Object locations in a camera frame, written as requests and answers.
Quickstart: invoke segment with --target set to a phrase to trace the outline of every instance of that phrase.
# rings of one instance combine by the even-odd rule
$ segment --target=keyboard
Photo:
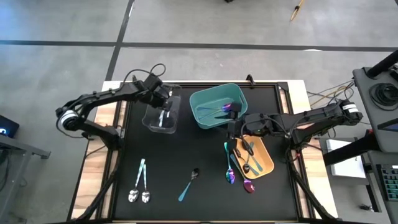
[[[384,198],[388,201],[398,202],[398,166],[377,165],[377,171],[384,183]]]

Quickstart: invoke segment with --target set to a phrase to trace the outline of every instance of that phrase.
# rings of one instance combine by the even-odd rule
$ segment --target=pen
[[[290,17],[290,21],[292,22],[294,18],[296,17],[297,13],[299,13],[301,5],[304,3],[304,0],[300,0],[300,3],[298,6],[294,7],[294,11],[292,13],[292,16]]]

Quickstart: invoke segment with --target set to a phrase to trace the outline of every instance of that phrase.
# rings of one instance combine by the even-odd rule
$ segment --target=teal plastic bin
[[[237,84],[229,83],[206,90],[198,91],[189,98],[193,116],[199,127],[203,129],[214,128],[226,124],[230,119],[216,119],[215,117],[226,115],[227,113],[217,110],[198,110],[198,108],[221,108],[228,103],[241,103],[242,111],[239,117],[248,110],[248,103],[242,90]]]

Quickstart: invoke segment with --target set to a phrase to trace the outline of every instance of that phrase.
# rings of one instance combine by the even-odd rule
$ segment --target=concrete floor
[[[115,42],[128,0],[0,0],[0,40]],[[136,0],[125,42],[395,47],[393,0],[308,0],[293,23],[298,1]],[[55,130],[55,109],[80,94],[99,90],[114,47],[0,45],[0,114],[21,124],[16,138],[52,151],[34,158],[14,213],[28,223],[67,217],[87,142]],[[133,68],[162,62],[164,80],[302,79],[321,91],[372,66],[388,52],[306,52],[122,48],[112,80]],[[351,99],[365,114],[357,93]],[[361,137],[366,124],[337,127],[337,136]],[[385,212],[358,210],[369,203],[364,186],[332,185],[340,218],[388,223]]]

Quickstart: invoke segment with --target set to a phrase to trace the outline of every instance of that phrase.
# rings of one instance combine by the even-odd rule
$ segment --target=black floor line
[[[124,42],[121,47],[163,49],[241,49],[241,50],[322,50],[342,52],[393,52],[397,47],[344,47],[305,45],[259,45],[259,44],[191,44],[191,43],[146,43]]]
[[[46,40],[0,40],[0,45],[42,45],[42,46],[113,47],[113,46],[116,45],[116,42],[46,41]]]
[[[116,62],[118,61],[119,53],[120,53],[120,48],[121,44],[123,42],[124,34],[126,33],[127,29],[127,24],[129,23],[130,15],[132,12],[132,5],[134,4],[134,0],[129,0],[126,8],[126,12],[124,13],[123,21],[122,21],[122,26],[120,27],[118,39],[116,41],[116,46],[113,50],[112,58],[109,63],[108,71],[106,72],[106,77],[105,81],[111,81],[114,68],[116,67]]]

